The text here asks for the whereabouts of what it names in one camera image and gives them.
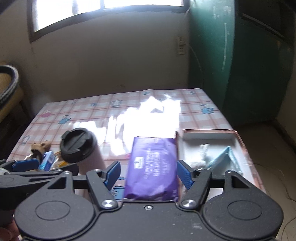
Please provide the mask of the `small blue carton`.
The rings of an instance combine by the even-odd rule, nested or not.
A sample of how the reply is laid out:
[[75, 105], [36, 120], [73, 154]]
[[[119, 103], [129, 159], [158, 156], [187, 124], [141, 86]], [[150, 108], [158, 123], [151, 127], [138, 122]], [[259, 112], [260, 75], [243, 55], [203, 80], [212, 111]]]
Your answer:
[[56, 156], [53, 151], [48, 151], [44, 154], [43, 160], [38, 167], [38, 171], [50, 171], [51, 166], [55, 162]]

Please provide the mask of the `blue surgical face mask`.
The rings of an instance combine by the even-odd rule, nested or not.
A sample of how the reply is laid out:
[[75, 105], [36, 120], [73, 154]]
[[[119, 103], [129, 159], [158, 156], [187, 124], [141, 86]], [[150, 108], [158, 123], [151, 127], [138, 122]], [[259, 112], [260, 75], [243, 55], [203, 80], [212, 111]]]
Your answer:
[[230, 146], [227, 146], [215, 159], [206, 164], [205, 169], [211, 171], [214, 175], [224, 175], [226, 171], [235, 171], [243, 174]]

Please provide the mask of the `purple wet wipes pack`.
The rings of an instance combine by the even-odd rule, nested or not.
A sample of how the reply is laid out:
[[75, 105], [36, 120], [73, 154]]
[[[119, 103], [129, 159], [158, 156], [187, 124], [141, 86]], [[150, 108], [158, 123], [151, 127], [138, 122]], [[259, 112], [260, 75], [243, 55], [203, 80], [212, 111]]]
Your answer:
[[178, 188], [176, 140], [135, 137], [123, 197], [147, 201], [177, 200]]

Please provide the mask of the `cup with black lid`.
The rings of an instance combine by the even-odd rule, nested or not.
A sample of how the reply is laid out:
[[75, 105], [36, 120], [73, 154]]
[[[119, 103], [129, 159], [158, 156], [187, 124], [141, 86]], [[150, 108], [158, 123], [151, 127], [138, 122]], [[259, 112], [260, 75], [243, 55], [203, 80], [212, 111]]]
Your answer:
[[80, 175], [106, 168], [95, 134], [85, 128], [65, 132], [61, 137], [60, 152], [64, 161], [78, 166]]

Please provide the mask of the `pink cardboard box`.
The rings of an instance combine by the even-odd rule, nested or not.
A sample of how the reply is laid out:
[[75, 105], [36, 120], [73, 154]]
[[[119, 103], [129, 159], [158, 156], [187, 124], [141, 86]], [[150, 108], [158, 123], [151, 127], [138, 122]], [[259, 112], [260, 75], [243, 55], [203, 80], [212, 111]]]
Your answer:
[[243, 171], [241, 175], [265, 192], [262, 180], [238, 132], [234, 130], [183, 130], [176, 133], [176, 140], [178, 159], [185, 161], [189, 166], [197, 156], [202, 144], [210, 144], [206, 159], [207, 164], [218, 157], [227, 146], [230, 146]]

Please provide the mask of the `wicker chair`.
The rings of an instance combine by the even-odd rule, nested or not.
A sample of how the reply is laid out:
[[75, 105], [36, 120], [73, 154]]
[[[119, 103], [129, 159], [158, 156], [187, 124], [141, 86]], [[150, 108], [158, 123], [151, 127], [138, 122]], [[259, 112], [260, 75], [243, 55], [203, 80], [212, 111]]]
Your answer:
[[18, 70], [1, 61], [1, 122], [23, 100], [24, 93], [19, 80]]

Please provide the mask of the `window with dark frame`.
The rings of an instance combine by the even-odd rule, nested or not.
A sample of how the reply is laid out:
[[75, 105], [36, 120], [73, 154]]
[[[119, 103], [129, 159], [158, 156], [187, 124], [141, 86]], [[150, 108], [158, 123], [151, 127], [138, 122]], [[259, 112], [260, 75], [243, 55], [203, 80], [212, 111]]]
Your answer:
[[187, 14], [190, 9], [191, 1], [27, 1], [29, 41], [107, 14], [131, 11]]

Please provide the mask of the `wall power outlet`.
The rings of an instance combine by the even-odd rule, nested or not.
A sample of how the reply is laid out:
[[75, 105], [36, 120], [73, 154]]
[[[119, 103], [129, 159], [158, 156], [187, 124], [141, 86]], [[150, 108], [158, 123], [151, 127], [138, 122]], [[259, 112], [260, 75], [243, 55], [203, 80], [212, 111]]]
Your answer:
[[179, 55], [185, 54], [185, 40], [183, 37], [177, 37], [177, 51]]

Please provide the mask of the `pink plaid tablecloth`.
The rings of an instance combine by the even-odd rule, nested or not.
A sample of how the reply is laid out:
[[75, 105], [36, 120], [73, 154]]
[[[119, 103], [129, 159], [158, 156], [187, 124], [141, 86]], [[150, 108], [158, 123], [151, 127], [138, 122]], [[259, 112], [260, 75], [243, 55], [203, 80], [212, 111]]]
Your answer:
[[183, 130], [233, 130], [219, 108], [201, 89], [144, 90], [49, 102], [16, 143], [9, 160], [24, 159], [33, 143], [50, 141], [60, 150], [62, 134], [86, 128], [97, 138], [106, 164], [121, 163], [112, 189], [121, 201], [135, 137], [174, 138]]

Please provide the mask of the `small brown plush toy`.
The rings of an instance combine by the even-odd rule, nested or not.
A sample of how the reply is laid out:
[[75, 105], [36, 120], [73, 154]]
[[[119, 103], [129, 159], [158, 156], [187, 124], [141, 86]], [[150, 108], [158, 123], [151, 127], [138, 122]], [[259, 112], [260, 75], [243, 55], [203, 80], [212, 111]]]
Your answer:
[[48, 152], [51, 149], [51, 142], [50, 141], [44, 141], [41, 143], [33, 143], [31, 145], [31, 152], [33, 156], [39, 160], [40, 162], [43, 160], [43, 156], [46, 152]]

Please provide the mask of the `green cabinet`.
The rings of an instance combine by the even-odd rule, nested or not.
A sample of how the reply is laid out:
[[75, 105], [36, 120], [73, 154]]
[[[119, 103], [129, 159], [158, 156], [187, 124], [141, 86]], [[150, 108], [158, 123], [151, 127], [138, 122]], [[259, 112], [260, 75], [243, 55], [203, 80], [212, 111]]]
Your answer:
[[191, 1], [188, 85], [233, 126], [271, 121], [292, 75], [294, 41], [289, 1]]

